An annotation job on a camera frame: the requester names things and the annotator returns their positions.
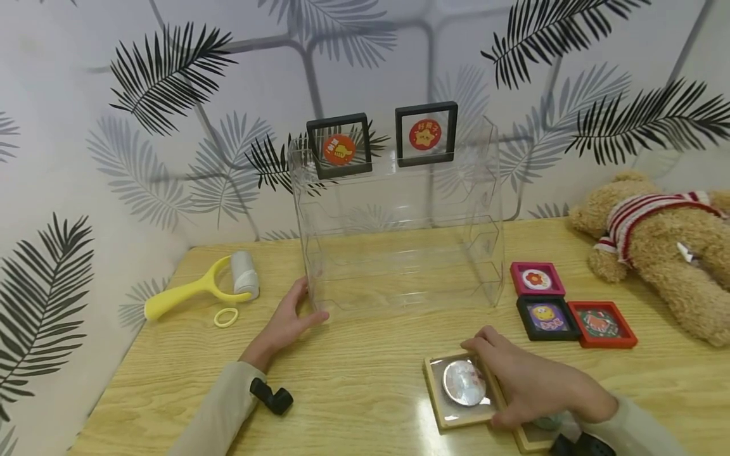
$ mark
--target leaf pattern wallpaper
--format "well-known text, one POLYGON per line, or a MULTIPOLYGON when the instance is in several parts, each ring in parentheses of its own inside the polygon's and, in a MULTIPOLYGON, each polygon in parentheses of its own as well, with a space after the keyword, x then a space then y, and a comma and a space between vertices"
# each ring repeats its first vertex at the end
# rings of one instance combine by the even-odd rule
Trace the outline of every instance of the leaf pattern wallpaper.
MULTIPOLYGON (((455 101, 457 144, 499 128, 482 204, 500 198, 505 220, 564 217, 628 167, 667 190, 727 186, 714 36, 730 4, 497 3, 5 2, 0 456, 73 446, 190 248, 296 245, 288 148, 308 147, 308 120, 365 112, 383 168, 395 108, 455 101)), ((365 144, 360 125, 323 134, 365 144)), ((452 171, 409 191, 449 204, 474 171, 457 150, 452 171)), ((307 193, 342 204, 354 231, 407 229, 377 182, 343 201, 347 178, 307 193)))
POLYGON ((15 158, 11 149, 17 149, 18 146, 5 142, 3 139, 10 140, 9 136, 17 135, 18 127, 14 125, 11 117, 6 117, 5 113, 0 111, 0 163, 7 163, 10 158, 15 158))

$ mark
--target black frame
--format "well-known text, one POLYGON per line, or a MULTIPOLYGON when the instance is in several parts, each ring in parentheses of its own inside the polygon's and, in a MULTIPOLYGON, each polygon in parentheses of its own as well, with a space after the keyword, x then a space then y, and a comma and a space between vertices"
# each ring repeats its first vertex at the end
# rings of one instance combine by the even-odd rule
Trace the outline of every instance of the black frame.
POLYGON ((372 172, 372 155, 370 153, 370 131, 368 129, 367 115, 364 112, 358 114, 341 115, 338 117, 327 117, 326 119, 310 120, 307 122, 307 135, 309 146, 315 159, 315 168, 317 169, 317 177, 320 179, 334 179, 337 177, 350 176, 352 174, 361 174, 372 172), (320 163, 320 145, 316 144, 315 131, 324 128, 336 127, 338 125, 351 125, 360 123, 363 135, 363 143, 365 147, 365 163, 347 164, 342 166, 322 167, 320 163))
POLYGON ((570 311, 568 303, 561 296, 554 295, 522 295, 517 300, 517 310, 520 312, 522 324, 525 327, 527 337, 531 341, 577 341, 580 339, 580 328, 570 311), (530 317, 527 306, 532 304, 547 303, 559 308, 565 316, 567 331, 545 331, 535 327, 530 317))
POLYGON ((406 168, 408 166, 453 161, 454 148, 456 146, 457 117, 458 105, 455 101, 442 101, 440 103, 396 108, 396 153, 398 154, 398 167, 406 168), (444 111, 448 111, 449 113, 448 125, 446 126, 446 152, 435 155, 424 155, 423 157, 403 158, 403 117, 444 111))

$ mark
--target child's hand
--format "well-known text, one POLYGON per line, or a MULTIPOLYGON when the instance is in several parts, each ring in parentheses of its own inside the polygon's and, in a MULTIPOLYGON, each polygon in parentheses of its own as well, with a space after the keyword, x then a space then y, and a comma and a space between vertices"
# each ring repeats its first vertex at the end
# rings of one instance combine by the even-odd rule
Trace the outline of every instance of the child's hand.
POLYGON ((565 410, 586 422, 604 422, 618 410, 616 399, 589 375, 533 355, 491 326, 461 347, 479 355, 509 397, 507 408, 492 418, 496 428, 513 429, 565 410))
POLYGON ((294 282, 291 289, 274 311, 269 323, 249 344, 239 361, 245 361, 265 372, 272 358, 282 349, 298 339, 307 329, 325 322, 329 318, 327 312, 315 312, 306 317, 299 317, 296 308, 307 294, 307 278, 302 277, 294 282))

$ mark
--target square frame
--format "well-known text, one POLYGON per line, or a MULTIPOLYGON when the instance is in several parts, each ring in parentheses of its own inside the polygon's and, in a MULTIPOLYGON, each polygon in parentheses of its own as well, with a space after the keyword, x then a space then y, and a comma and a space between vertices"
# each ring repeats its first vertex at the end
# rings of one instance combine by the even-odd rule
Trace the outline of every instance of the square frame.
POLYGON ((437 394, 440 393, 440 388, 438 385, 441 385, 440 380, 437 380, 434 376, 433 369, 431 369, 431 362, 434 360, 459 360, 464 358, 472 358, 477 360, 478 366, 477 368, 484 374, 485 382, 487 383, 487 388, 491 389, 492 393, 496 396, 498 393, 495 391, 493 387, 493 374, 487 369, 486 364, 479 358, 479 356, 476 353, 473 352, 465 352, 461 350, 460 352, 453 352, 447 355, 443 356, 433 356, 428 357, 423 360, 423 371, 426 375, 426 386, 429 389, 429 397, 431 398, 431 405, 434 407, 434 415, 436 416, 436 422, 439 426, 440 430, 448 430, 448 429, 454 429, 454 428, 462 428, 464 426, 470 426, 470 425, 476 425, 480 423, 487 423, 492 419, 492 416, 495 415, 496 411, 493 411, 488 414, 481 414, 481 415, 475 415, 473 417, 465 417, 463 419, 459 419, 456 421, 446 421, 444 420, 444 410, 441 408, 440 402, 438 400, 437 394))
POLYGON ((417 104, 396 108, 396 154, 398 167, 428 165, 430 163, 444 163, 454 160, 454 149, 456 148, 456 120, 458 117, 458 105, 455 101, 441 101, 439 103, 417 104), (449 113, 449 120, 446 126, 446 152, 436 155, 424 155, 423 157, 403 158, 403 117, 432 112, 449 113))
POLYGON ((639 339, 634 335, 634 332, 629 327, 629 324, 623 318, 623 315, 618 310, 616 304, 611 301, 570 301, 568 303, 570 312, 573 313, 573 317, 578 325, 578 330, 581 333, 580 346, 583 348, 621 348, 630 349, 639 343, 639 339), (604 312, 612 314, 616 323, 618 324, 619 334, 624 334, 625 337, 595 337, 592 336, 588 330, 583 327, 580 323, 581 318, 578 314, 581 310, 588 309, 600 309, 604 312))
POLYGON ((510 265, 510 274, 512 275, 512 283, 515 285, 515 291, 518 296, 522 295, 540 295, 540 296, 565 296, 565 287, 560 280, 558 271, 552 263, 530 263, 524 261, 513 261, 510 265), (537 269, 546 272, 552 280, 552 289, 548 290, 532 290, 522 283, 521 269, 537 269))
POLYGON ((527 337, 531 341, 577 341, 580 339, 581 331, 578 328, 575 315, 565 300, 560 296, 523 295, 517 300, 517 310, 520 312, 520 318, 525 327, 527 337), (536 328, 532 321, 530 311, 527 309, 528 306, 533 304, 550 304, 557 307, 565 317, 565 325, 568 327, 568 330, 548 331, 536 328))
POLYGON ((314 156, 315 168, 317 169, 317 177, 320 179, 336 179, 337 177, 351 176, 353 174, 362 174, 372 172, 372 154, 370 153, 370 131, 367 122, 367 115, 364 112, 358 114, 341 115, 338 117, 327 117, 325 119, 310 120, 307 122, 307 138, 310 150, 314 156), (336 127, 338 125, 350 125, 359 123, 363 135, 363 143, 365 147, 365 163, 357 163, 354 165, 347 164, 342 166, 322 167, 319 157, 319 144, 315 138, 316 130, 323 128, 336 127))

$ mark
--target black clip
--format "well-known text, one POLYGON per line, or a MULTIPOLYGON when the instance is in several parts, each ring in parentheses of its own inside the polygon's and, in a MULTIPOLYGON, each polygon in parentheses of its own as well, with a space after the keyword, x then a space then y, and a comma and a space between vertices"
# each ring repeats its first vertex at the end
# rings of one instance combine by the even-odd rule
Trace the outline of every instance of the black clip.
POLYGON ((279 388, 276 394, 273 394, 271 387, 258 377, 251 382, 249 391, 277 415, 283 415, 294 403, 294 398, 287 390, 279 388))
POLYGON ((550 456, 616 456, 616 452, 591 434, 581 433, 575 443, 560 434, 550 448, 550 456))

